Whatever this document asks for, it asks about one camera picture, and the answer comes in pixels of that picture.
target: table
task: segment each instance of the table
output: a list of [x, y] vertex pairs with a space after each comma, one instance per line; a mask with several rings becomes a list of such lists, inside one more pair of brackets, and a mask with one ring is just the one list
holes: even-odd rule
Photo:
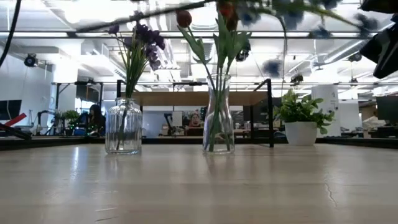
[[102, 144], [0, 152], [0, 223], [396, 223], [398, 151]]

